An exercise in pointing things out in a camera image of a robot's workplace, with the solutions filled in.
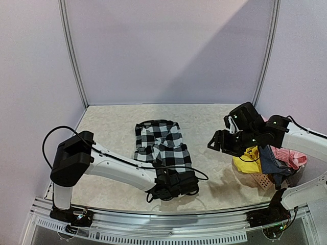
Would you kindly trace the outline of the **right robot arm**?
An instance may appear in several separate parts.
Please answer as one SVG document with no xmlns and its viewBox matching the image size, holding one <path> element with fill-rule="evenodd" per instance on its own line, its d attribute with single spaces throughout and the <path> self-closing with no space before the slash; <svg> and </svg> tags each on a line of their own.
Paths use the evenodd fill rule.
<svg viewBox="0 0 327 245">
<path fill-rule="evenodd" d="M 291 116 L 273 115 L 267 121 L 257 112 L 251 102 L 245 102 L 224 117 L 225 130 L 217 130 L 210 142 L 209 149 L 221 151 L 235 157 L 242 156 L 252 146 L 274 146 L 286 148 L 312 156 L 326 162 L 326 135 L 300 126 Z M 270 223 L 276 222 L 284 214 L 302 204 L 326 199 L 326 173 L 286 189 L 280 203 L 274 203 L 264 212 Z"/>
</svg>

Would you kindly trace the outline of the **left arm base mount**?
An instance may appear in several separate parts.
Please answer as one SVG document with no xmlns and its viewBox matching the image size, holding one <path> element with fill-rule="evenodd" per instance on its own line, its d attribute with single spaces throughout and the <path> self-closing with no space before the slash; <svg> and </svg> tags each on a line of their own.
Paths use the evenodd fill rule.
<svg viewBox="0 0 327 245">
<path fill-rule="evenodd" d="M 50 218 L 69 223 L 74 227 L 91 227 L 94 214 L 87 208 L 70 207 L 67 210 L 61 210 L 53 206 L 50 211 Z"/>
</svg>

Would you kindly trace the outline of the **pink garment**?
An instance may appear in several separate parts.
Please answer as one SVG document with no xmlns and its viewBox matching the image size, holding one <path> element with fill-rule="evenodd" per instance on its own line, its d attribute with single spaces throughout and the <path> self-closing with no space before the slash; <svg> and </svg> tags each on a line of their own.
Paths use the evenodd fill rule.
<svg viewBox="0 0 327 245">
<path fill-rule="evenodd" d="M 298 170 L 307 164 L 308 158 L 301 152 L 285 148 L 279 149 L 273 146 L 271 146 L 271 149 L 277 160 L 286 163 L 288 167 L 294 170 Z"/>
</svg>

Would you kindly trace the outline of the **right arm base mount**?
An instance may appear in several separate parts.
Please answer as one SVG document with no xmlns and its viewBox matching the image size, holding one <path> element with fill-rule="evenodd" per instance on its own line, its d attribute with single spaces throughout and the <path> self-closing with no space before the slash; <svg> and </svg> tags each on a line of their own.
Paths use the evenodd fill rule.
<svg viewBox="0 0 327 245">
<path fill-rule="evenodd" d="M 277 190 L 268 207 L 246 212 L 246 220 L 250 227 L 264 226 L 291 218 L 291 213 L 282 205 L 282 195 L 285 188 Z"/>
</svg>

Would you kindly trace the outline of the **black white checkered shirt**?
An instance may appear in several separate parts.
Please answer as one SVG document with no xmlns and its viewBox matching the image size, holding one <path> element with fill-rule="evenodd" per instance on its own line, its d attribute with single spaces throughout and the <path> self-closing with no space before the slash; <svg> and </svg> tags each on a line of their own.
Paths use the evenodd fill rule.
<svg viewBox="0 0 327 245">
<path fill-rule="evenodd" d="M 148 120 L 135 126 L 134 160 L 150 163 L 156 174 L 191 172 L 192 161 L 177 122 Z"/>
</svg>

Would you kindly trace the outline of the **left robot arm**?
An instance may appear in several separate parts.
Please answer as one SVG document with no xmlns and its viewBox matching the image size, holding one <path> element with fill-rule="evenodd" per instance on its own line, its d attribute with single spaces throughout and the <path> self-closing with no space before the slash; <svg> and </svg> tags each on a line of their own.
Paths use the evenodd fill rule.
<svg viewBox="0 0 327 245">
<path fill-rule="evenodd" d="M 83 131 L 58 144 L 50 179 L 56 213 L 66 222 L 76 217 L 71 207 L 73 187 L 83 175 L 119 181 L 147 194 L 147 202 L 169 201 L 199 191 L 195 170 L 185 164 L 154 166 L 110 152 Z"/>
</svg>

